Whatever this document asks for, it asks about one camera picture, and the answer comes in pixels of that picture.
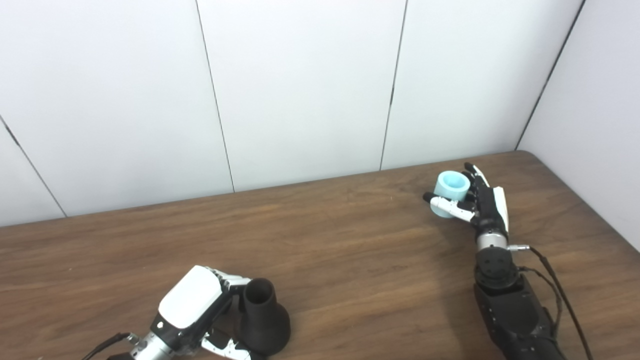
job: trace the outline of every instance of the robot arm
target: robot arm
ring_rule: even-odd
[[[204,348],[233,360],[264,360],[230,336],[213,329],[251,279],[194,266],[160,301],[150,332],[129,353],[108,360],[170,360]],[[241,308],[243,298],[240,296]]]
[[[490,187],[475,165],[465,163],[471,182],[465,201],[425,193],[425,201],[476,229],[474,294],[492,341],[507,360],[564,360],[557,346],[554,322],[520,273],[508,245],[509,218],[501,187]]]

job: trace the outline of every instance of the black cable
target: black cable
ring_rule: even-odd
[[[556,295],[557,313],[556,313],[556,320],[554,321],[554,324],[553,324],[553,329],[551,330],[551,336],[554,339],[557,338],[558,328],[560,328],[560,318],[562,317],[562,298],[560,297],[560,293],[558,292],[558,289],[556,288],[554,283],[551,282],[551,280],[547,279],[546,276],[544,276],[541,272],[537,271],[536,269],[527,268],[526,266],[519,266],[518,270],[521,272],[522,271],[534,272],[537,276],[540,276],[554,291],[554,294]]]
[[[107,340],[104,340],[100,345],[96,346],[95,349],[91,350],[91,352],[89,352],[89,354],[83,357],[82,360],[91,359],[95,354],[98,354],[100,351],[103,351],[104,349],[110,347],[111,345],[117,343],[120,340],[126,339],[129,335],[131,335],[130,332],[125,332],[125,333],[119,332],[118,334],[115,334],[114,336],[108,338]]]
[[[534,248],[532,246],[529,247],[529,250],[531,250],[531,252],[533,252],[534,254],[537,255],[537,257],[538,257],[538,259],[540,259],[540,262],[542,263],[542,265],[545,267],[545,269],[547,270],[549,275],[551,275],[551,279],[554,280],[554,283],[557,286],[558,292],[560,293],[560,296],[562,297],[562,300],[564,301],[564,304],[566,305],[566,309],[569,310],[569,314],[571,315],[571,319],[573,320],[573,324],[575,325],[575,330],[578,332],[578,335],[580,336],[580,341],[582,342],[582,346],[584,347],[584,352],[587,354],[587,359],[593,360],[593,356],[591,355],[591,350],[589,349],[589,344],[587,343],[587,338],[584,336],[584,332],[582,331],[582,327],[580,326],[580,323],[578,322],[577,316],[575,316],[575,312],[573,312],[573,308],[571,306],[571,303],[569,303],[569,299],[566,297],[566,294],[564,293],[564,290],[562,289],[562,285],[560,285],[560,280],[558,280],[558,278],[556,276],[556,272],[551,267],[551,264],[549,263],[547,258],[544,257],[540,253],[540,251],[536,250],[536,248]]]

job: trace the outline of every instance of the wood grain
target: wood grain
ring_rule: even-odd
[[[556,268],[596,359],[637,359],[640,254],[529,153],[471,161],[505,188],[512,242]],[[201,264],[273,281],[292,320],[273,359],[501,359],[472,294],[473,230],[421,199],[462,163],[0,228],[2,358],[80,359],[118,331],[146,334],[164,294]],[[568,316],[560,342],[584,359]]]

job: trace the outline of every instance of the black vase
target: black vase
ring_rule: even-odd
[[[282,350],[291,335],[289,314],[276,301],[271,281],[253,279],[244,289],[244,314],[237,332],[240,341],[258,354],[271,356]]]

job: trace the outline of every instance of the white wall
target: white wall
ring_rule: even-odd
[[[69,215],[231,192],[194,1],[0,3],[0,113]]]
[[[578,3],[4,0],[0,114],[69,215],[510,150]]]
[[[236,190],[380,168],[404,0],[199,0]]]
[[[0,122],[0,226],[63,216],[20,147]]]
[[[580,2],[410,0],[382,168],[513,150]]]
[[[640,3],[586,2],[519,146],[640,250]]]

